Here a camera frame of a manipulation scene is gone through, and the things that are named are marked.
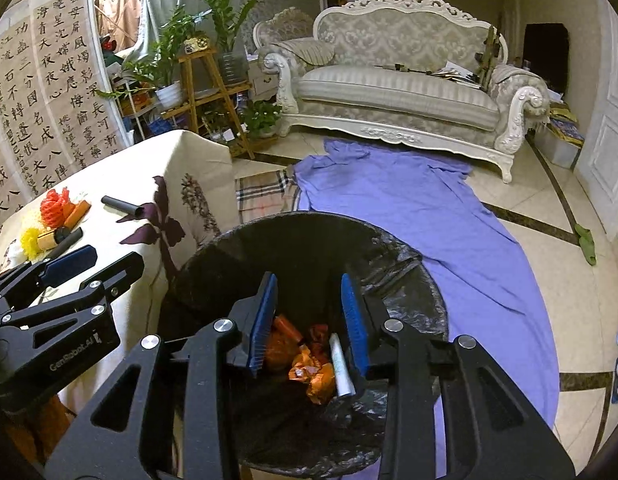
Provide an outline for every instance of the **metal screw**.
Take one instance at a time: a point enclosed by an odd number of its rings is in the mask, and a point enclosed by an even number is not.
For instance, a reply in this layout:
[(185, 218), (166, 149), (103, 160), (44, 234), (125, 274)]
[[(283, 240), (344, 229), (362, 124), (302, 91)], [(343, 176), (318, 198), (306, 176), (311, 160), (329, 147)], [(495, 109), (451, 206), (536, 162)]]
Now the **metal screw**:
[(467, 348), (470, 350), (471, 348), (476, 348), (476, 340), (470, 335), (462, 335), (458, 338), (458, 344), (462, 346), (462, 348)]
[(403, 322), (399, 319), (387, 319), (387, 321), (385, 321), (385, 328), (389, 332), (400, 332), (403, 327)]
[(148, 335), (142, 339), (140, 344), (142, 345), (142, 348), (151, 350), (152, 348), (155, 348), (159, 342), (160, 342), (160, 338), (158, 336)]
[(233, 328), (233, 321), (231, 319), (219, 319), (214, 323), (214, 330), (216, 332), (228, 332)]

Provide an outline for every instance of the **plaid cloth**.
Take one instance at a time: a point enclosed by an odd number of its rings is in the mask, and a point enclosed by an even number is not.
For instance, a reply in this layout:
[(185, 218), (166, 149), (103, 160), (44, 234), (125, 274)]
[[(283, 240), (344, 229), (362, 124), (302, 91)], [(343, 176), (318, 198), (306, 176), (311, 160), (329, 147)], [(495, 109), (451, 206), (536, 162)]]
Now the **plaid cloth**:
[(284, 211), (296, 211), (300, 188), (293, 179), (293, 167), (246, 176), (235, 181), (240, 222)]

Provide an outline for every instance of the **white storage box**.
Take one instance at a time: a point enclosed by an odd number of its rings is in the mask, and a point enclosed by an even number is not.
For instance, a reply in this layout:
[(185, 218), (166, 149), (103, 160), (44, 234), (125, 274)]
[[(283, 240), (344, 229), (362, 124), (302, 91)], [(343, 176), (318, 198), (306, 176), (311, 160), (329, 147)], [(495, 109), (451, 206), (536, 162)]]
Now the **white storage box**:
[(546, 124), (536, 129), (535, 145), (549, 162), (561, 168), (571, 168), (579, 148), (566, 140), (560, 139)]

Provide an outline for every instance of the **white flower pot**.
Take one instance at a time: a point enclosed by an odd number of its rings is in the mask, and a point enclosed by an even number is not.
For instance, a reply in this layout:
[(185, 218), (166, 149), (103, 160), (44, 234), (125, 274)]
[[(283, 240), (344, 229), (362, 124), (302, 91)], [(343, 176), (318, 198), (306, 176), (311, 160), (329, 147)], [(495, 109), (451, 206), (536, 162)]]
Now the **white flower pot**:
[(182, 92), (182, 83), (180, 81), (176, 81), (172, 85), (156, 90), (155, 94), (158, 96), (158, 100), (165, 110), (180, 106), (185, 100), (185, 96)]

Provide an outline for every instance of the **sofa backrest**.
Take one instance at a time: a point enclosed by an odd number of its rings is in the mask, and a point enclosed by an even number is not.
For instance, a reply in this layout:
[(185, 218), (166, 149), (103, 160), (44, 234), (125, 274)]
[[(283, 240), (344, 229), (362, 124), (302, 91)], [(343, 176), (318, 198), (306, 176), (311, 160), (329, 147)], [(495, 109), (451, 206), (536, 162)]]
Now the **sofa backrest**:
[(295, 7), (289, 7), (270, 20), (256, 23), (253, 27), (253, 43), (256, 48), (278, 41), (310, 38), (313, 32), (313, 18)]
[[(442, 0), (357, 0), (323, 10), (313, 36), (333, 45), (336, 64), (435, 71), (449, 60), (475, 72), (489, 27)], [(506, 60), (502, 35), (500, 43)]]

